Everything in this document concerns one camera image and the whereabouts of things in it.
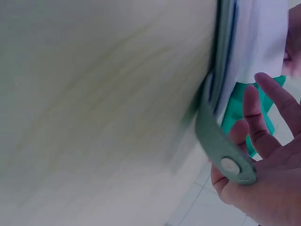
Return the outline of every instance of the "green strap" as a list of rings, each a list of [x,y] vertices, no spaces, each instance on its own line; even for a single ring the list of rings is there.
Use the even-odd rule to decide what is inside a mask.
[[[196,121],[196,134],[213,165],[231,182],[249,185],[256,181],[255,168],[248,157],[229,141],[217,125],[213,111],[208,106],[205,92],[201,97]],[[239,166],[240,173],[238,175],[224,169],[221,164],[224,158],[233,160]]]

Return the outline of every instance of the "strap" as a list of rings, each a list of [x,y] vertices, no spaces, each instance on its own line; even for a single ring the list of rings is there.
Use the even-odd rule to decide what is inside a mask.
[[[254,166],[217,125],[204,91],[196,120],[196,135],[213,165],[231,182],[249,185],[256,181]]]
[[[247,156],[228,140],[217,125],[216,116],[214,116],[227,70],[235,7],[236,0],[220,2],[214,76],[207,76],[202,84],[201,103],[196,120],[196,135],[213,165],[224,176],[231,182],[249,185],[256,181],[255,168]]]

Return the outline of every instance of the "grout line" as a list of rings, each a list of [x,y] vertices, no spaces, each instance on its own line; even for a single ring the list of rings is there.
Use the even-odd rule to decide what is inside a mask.
[[[201,190],[199,191],[199,193],[198,193],[198,195],[197,195],[197,197],[195,198],[195,200],[193,201],[193,203],[192,203],[192,205],[190,206],[190,208],[187,210],[187,212],[185,213],[185,215],[184,215],[184,217],[182,218],[182,220],[180,221],[180,223],[179,223],[179,226],[183,223],[183,221],[184,221],[184,219],[185,219],[185,217],[187,216],[187,214],[189,213],[189,211],[191,210],[191,208],[192,208],[192,206],[194,205],[194,203],[196,202],[196,200],[198,199],[198,196],[201,194],[201,192],[202,192],[202,190],[204,189],[204,187],[203,186],[201,186],[202,188],[201,188]]]
[[[193,182],[193,183],[196,184],[196,185],[198,185],[198,186],[200,186],[200,187],[202,187],[202,185],[198,184],[197,182]]]
[[[199,186],[203,187],[203,186],[205,186],[205,184],[206,184],[207,180],[209,179],[209,177],[210,177],[210,175],[207,177],[207,179],[206,179],[206,181],[204,182],[203,185],[200,185],[200,184],[199,184],[198,182],[196,182],[196,181],[194,181],[194,183],[195,183],[196,185],[199,185]]]
[[[247,219],[247,215],[246,215],[246,217],[245,217],[245,219],[244,219],[244,222],[243,222],[243,224],[241,225],[241,226],[244,226],[244,224],[245,224],[245,222],[246,222],[246,219]]]
[[[211,191],[209,188],[206,188],[206,187],[204,187],[204,189],[205,189],[206,191],[208,191],[208,192],[210,192],[210,193],[212,193],[212,194],[215,194],[215,195],[217,195],[217,196],[218,196],[218,194],[217,194],[216,192],[214,192],[214,191]]]

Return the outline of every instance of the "blurry surface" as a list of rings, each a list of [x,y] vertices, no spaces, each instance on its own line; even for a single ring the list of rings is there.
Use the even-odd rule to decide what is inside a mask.
[[[159,226],[205,155],[214,0],[0,3],[0,222]]]

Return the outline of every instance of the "hand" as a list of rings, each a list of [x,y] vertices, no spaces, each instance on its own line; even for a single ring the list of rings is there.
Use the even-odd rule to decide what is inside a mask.
[[[234,205],[262,226],[299,226],[301,222],[301,106],[277,82],[264,73],[255,76],[262,90],[274,101],[294,139],[285,146],[268,131],[257,89],[244,93],[243,115],[229,133],[245,153],[246,136],[263,160],[253,164],[257,182],[250,186],[231,183],[212,167],[212,184],[220,198]]]
[[[301,4],[290,9],[282,74],[301,76]]]

